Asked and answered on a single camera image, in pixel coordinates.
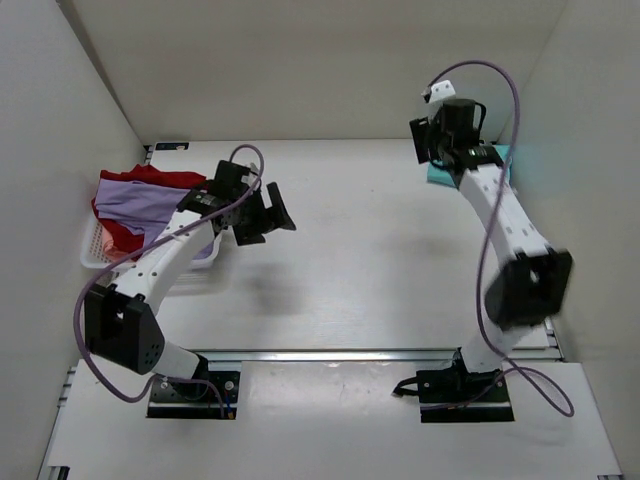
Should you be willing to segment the teal t shirt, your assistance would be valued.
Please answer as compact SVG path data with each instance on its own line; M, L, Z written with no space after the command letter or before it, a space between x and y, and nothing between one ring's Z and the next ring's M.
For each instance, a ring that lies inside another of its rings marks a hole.
M498 153L498 155L500 156L501 160L504 161L506 158L506 154L508 152L508 146L501 145L501 144L493 144L493 147ZM429 164L427 168L426 181L429 184L455 188L455 183L451 175L445 171L435 168L431 164Z

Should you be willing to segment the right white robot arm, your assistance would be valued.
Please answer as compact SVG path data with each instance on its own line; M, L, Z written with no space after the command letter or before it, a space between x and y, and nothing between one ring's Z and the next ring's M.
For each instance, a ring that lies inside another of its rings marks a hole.
M461 349L464 366L448 376L452 395L467 401L483 390L482 373L499 369L524 336L561 311L573 259L533 226L506 179L502 156L481 143L486 107L449 97L429 100L427 111L410 123L418 161L451 176L498 261L491 283L480 289L480 333Z

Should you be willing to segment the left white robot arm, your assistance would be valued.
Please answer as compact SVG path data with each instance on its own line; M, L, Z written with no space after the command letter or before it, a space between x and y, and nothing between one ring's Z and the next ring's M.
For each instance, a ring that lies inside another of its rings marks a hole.
M296 228L276 183L261 186L256 166L218 164L213 179L189 190L147 251L108 286L94 285L84 298L84 346L98 357L140 375L174 378L188 398L208 389L202 356L166 340L156 316L178 277L220 235L232 230L239 246L261 244L266 234Z

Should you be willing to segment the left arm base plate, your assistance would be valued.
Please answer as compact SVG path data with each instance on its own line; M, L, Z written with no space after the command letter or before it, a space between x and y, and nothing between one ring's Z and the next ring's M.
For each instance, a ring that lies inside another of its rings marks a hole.
M208 381L220 396L202 384L155 380L149 394L146 417L150 419L235 420L241 370L229 365L210 366Z

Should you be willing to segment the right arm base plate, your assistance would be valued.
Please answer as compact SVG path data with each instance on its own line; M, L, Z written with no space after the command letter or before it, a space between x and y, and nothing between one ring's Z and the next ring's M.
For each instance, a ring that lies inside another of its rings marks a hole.
M453 367L419 370L393 389L395 397L416 397L423 424L513 422L501 370L462 373Z

